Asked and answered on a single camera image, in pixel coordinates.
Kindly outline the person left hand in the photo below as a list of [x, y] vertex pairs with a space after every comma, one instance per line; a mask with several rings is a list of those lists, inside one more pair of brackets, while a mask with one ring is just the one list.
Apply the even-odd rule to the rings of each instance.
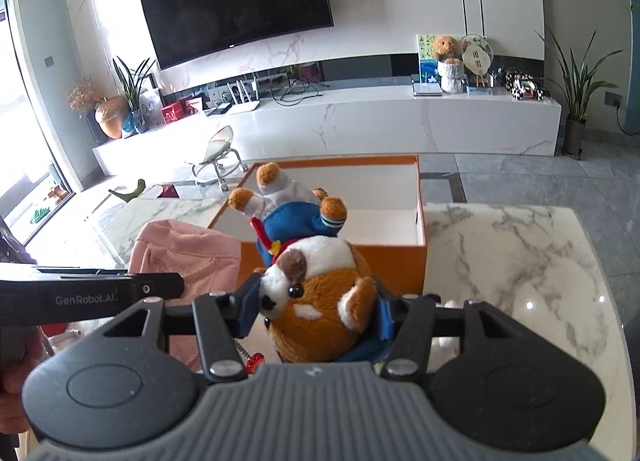
[[25, 345], [25, 356], [19, 363], [1, 372], [1, 433], [21, 434], [29, 429], [28, 420], [21, 404], [21, 393], [28, 375], [40, 363], [43, 356], [42, 333], [32, 328]]

